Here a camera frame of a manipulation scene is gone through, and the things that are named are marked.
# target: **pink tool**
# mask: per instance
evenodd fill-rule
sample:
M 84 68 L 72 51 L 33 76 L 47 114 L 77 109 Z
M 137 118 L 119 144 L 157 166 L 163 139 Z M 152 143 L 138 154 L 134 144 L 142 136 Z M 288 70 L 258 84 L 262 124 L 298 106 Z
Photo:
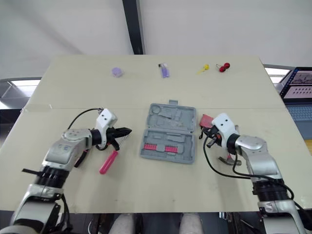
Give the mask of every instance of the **pink tool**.
M 145 144 L 143 149 L 144 150 L 156 150 L 157 149 L 157 145 Z M 177 147 L 165 146 L 165 152 L 177 153 Z
M 128 135 L 127 136 L 125 136 L 124 138 L 123 138 L 123 140 L 121 141 L 121 143 L 119 144 L 119 146 L 121 146 L 121 144 L 125 141 L 125 139 L 128 137 Z M 113 164 L 113 162 L 114 162 L 114 160 L 115 160 L 115 158 L 116 158 L 116 156 L 118 155 L 119 153 L 118 153 L 118 151 L 116 151 L 116 150 L 114 150 L 112 153 L 111 153 L 111 155 L 109 155 L 109 157 L 106 159 L 106 161 L 104 162 L 104 164 L 102 165 L 102 167 L 99 169 L 99 172 L 100 172 L 100 174 L 105 174 L 107 171 L 108 171 L 108 169 L 110 168 L 110 166 Z

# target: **person's leg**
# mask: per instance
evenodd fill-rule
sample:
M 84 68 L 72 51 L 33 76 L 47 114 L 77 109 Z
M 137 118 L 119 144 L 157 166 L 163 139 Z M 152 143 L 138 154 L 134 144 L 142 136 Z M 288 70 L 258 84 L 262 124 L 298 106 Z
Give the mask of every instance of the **person's leg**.
M 198 213 L 183 213 L 179 234 L 204 234 Z
M 114 222 L 109 234 L 134 234 L 135 214 L 121 214 Z

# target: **screwdriver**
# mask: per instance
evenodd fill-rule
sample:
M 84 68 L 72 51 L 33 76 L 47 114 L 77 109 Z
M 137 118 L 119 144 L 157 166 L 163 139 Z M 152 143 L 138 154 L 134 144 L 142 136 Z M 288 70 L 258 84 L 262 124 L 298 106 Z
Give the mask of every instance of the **screwdriver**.
M 125 141 L 125 139 L 128 137 L 128 135 L 126 135 L 123 140 L 120 142 L 119 146 L 122 145 L 122 143 Z M 118 151 L 114 150 L 111 155 L 109 155 L 109 157 L 106 159 L 106 161 L 104 162 L 104 164 L 102 165 L 102 167 L 99 169 L 100 174 L 105 174 L 108 169 L 110 168 L 110 166 L 112 165 L 112 163 L 114 162 L 116 156 L 118 155 Z

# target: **pink handle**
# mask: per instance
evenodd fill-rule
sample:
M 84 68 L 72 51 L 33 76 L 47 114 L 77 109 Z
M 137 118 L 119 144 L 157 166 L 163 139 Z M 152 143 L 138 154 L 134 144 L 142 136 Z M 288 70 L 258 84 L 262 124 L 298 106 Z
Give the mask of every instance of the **pink handle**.
M 110 168 L 112 163 L 114 162 L 116 156 L 118 155 L 118 151 L 114 150 L 111 155 L 106 159 L 102 167 L 99 169 L 101 174 L 105 174 L 107 170 Z

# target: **gray plastic case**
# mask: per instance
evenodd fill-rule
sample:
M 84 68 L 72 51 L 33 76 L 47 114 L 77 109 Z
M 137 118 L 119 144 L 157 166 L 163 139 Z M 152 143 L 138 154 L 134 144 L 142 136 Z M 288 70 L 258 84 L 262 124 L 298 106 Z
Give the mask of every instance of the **gray plastic case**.
M 144 131 L 140 155 L 144 158 L 191 164 L 195 159 L 195 138 L 192 132 L 196 125 L 196 109 L 178 106 L 170 100 L 169 105 L 151 104 L 147 117 L 148 129 Z M 154 150 L 144 145 L 156 145 Z M 166 147 L 175 147 L 177 153 L 166 152 Z

